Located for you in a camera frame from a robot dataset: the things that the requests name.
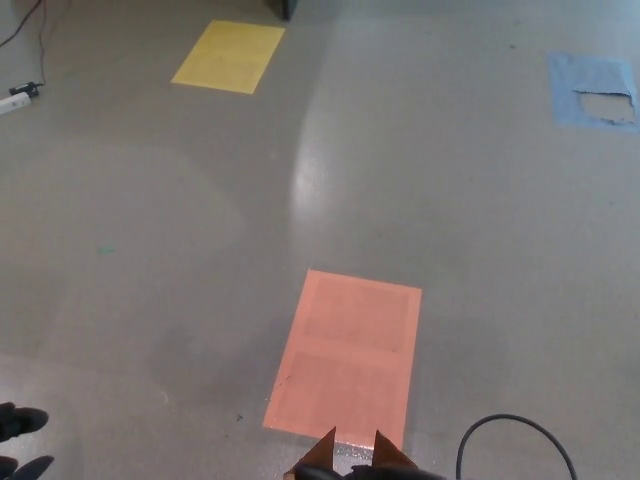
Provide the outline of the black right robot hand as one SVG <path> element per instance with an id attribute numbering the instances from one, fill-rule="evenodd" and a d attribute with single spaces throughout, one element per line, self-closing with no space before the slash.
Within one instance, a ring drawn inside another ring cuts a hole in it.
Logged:
<path id="1" fill-rule="evenodd" d="M 441 476 L 420 469 L 367 465 L 354 466 L 350 473 L 341 475 L 332 469 L 300 465 L 295 467 L 293 475 L 296 480 L 434 480 Z"/>

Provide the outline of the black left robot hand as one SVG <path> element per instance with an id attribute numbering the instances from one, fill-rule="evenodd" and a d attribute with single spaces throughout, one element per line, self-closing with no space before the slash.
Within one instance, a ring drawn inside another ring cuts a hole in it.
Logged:
<path id="1" fill-rule="evenodd" d="M 49 421 L 49 414 L 32 407 L 17 407 L 14 403 L 1 404 L 1 442 L 41 430 Z M 54 457 L 45 455 L 22 466 L 17 459 L 1 456 L 1 479 L 37 480 L 53 463 Z"/>

